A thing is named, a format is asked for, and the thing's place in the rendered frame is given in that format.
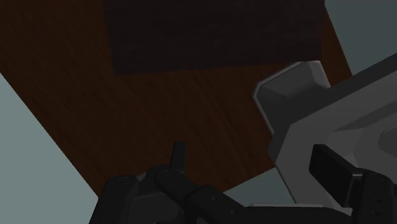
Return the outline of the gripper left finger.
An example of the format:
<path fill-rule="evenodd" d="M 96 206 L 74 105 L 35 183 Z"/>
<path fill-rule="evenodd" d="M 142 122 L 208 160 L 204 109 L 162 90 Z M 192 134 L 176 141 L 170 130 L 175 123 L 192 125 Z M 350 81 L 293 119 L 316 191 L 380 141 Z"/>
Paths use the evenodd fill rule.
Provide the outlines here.
<path fill-rule="evenodd" d="M 185 163 L 186 144 L 177 141 L 169 164 L 108 179 L 89 224 L 245 224 L 244 206 L 187 178 Z"/>

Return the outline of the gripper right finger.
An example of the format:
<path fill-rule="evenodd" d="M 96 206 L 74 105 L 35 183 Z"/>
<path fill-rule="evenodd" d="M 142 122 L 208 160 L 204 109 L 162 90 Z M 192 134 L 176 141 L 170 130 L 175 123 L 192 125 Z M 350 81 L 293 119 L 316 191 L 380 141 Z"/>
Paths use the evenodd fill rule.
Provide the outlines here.
<path fill-rule="evenodd" d="M 352 224 L 397 224 L 397 184 L 358 168 L 325 144 L 315 144 L 310 174 L 341 206 L 352 209 Z"/>

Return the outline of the grey angular appliance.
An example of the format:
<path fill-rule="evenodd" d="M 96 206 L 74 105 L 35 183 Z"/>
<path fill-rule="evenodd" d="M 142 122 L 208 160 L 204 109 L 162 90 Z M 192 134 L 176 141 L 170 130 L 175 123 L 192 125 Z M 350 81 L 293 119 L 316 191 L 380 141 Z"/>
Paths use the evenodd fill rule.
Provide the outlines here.
<path fill-rule="evenodd" d="M 397 53 L 334 86 L 320 61 L 297 62 L 260 81 L 253 98 L 297 204 L 342 210 L 309 172 L 315 144 L 397 184 Z"/>

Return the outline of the brown wooden table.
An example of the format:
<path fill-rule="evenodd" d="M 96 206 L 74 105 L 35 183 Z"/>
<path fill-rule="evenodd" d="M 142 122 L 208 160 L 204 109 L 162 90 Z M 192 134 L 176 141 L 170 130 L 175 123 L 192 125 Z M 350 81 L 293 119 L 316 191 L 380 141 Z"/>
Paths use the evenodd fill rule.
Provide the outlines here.
<path fill-rule="evenodd" d="M 116 175 L 168 162 L 228 190 L 274 167 L 252 94 L 285 62 L 115 74 L 105 0 L 0 0 L 0 73 L 95 193 Z"/>

